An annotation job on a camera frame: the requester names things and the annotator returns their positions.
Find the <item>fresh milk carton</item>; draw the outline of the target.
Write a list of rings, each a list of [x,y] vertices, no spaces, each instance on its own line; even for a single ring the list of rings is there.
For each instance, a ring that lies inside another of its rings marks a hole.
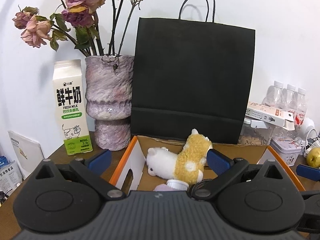
[[[68,155],[93,151],[86,120],[80,60],[54,64],[53,87],[56,119]]]

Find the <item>water bottle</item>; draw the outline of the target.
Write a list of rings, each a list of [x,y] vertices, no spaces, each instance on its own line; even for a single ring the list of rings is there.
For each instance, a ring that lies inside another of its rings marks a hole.
[[[283,83],[274,81],[274,84],[268,88],[266,96],[262,101],[262,104],[268,107],[283,109],[284,107],[283,86],[284,86]]]
[[[297,109],[295,113],[295,124],[302,125],[307,111],[306,90],[298,88],[297,91]]]
[[[287,84],[287,87],[283,90],[283,97],[285,111],[294,113],[297,109],[295,86]]]

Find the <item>water bottle left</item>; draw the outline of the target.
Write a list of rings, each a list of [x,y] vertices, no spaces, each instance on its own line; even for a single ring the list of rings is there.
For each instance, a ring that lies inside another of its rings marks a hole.
[[[274,81],[274,84],[268,88],[266,96],[262,101],[262,104],[268,107],[283,109],[284,107],[283,86],[284,86],[283,83]]]

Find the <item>dried pink roses bouquet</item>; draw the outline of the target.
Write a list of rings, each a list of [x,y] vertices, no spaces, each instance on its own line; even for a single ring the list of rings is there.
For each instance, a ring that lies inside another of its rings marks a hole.
[[[85,57],[120,56],[121,47],[115,47],[116,27],[124,1],[131,3],[131,12],[143,0],[112,0],[112,29],[108,48],[104,49],[97,10],[106,0],[60,0],[63,11],[49,17],[40,15],[39,9],[25,7],[13,18],[14,26],[21,29],[21,39],[33,48],[49,44],[58,50],[60,41],[71,41]]]

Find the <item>purple textured vase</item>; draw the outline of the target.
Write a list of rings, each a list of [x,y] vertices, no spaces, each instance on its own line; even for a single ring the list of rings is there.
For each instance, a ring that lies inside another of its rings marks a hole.
[[[86,112],[95,120],[94,138],[102,149],[119,151],[131,138],[134,57],[89,56],[86,62]]]

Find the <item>white small device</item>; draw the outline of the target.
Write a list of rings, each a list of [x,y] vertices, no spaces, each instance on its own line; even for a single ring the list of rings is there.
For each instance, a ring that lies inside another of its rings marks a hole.
[[[315,123],[312,119],[308,117],[304,118],[300,126],[299,136],[303,140],[317,137],[317,132],[315,131]]]

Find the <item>white booklet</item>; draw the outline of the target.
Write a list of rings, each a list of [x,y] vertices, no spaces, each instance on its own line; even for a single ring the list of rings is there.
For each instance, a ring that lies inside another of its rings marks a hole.
[[[8,131],[10,141],[20,164],[23,178],[26,179],[44,159],[39,142],[13,131]]]

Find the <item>black paper bag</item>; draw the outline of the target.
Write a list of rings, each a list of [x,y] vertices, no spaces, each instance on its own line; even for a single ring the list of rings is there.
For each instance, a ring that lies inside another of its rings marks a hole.
[[[236,144],[251,89],[255,30],[214,21],[141,18],[131,133],[185,140],[192,129]]]

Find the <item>white yellow plush toy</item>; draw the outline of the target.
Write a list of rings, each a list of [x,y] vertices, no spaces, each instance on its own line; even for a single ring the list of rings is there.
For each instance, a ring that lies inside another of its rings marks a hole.
[[[207,153],[213,148],[208,137],[192,129],[180,153],[172,153],[165,147],[148,149],[146,165],[148,174],[170,180],[176,179],[193,185],[203,180]]]

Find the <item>clear plastic food container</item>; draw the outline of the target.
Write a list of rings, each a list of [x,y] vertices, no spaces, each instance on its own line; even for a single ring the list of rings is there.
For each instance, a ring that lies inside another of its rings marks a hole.
[[[238,144],[251,146],[268,145],[271,141],[274,128],[274,125],[267,122],[245,117]]]

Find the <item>white bottle cap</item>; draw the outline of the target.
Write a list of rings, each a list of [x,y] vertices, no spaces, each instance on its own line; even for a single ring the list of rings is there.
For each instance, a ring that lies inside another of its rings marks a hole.
[[[189,184],[183,182],[181,180],[170,179],[166,182],[166,185],[172,189],[180,190],[180,191],[187,191],[189,189]]]

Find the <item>water bottle middle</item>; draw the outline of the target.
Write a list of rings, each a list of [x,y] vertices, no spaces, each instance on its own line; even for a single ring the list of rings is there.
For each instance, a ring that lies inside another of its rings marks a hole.
[[[285,111],[294,113],[297,109],[295,86],[287,84],[287,87],[283,90],[283,97]]]

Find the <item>water bottle right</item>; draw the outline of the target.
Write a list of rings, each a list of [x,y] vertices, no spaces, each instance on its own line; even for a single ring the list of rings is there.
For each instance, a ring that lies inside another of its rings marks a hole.
[[[298,88],[297,91],[297,109],[295,113],[295,124],[302,125],[307,111],[306,90]]]

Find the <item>purple cloth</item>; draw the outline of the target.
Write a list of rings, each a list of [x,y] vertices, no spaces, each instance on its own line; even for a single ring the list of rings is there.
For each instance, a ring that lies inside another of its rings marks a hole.
[[[160,184],[154,188],[155,192],[165,192],[165,191],[174,191],[172,187],[169,187],[167,184]]]

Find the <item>yellow green pear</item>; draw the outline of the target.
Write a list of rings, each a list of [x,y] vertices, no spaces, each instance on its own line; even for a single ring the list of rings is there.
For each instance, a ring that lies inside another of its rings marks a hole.
[[[319,168],[320,167],[320,148],[312,148],[307,157],[306,162],[310,167]]]

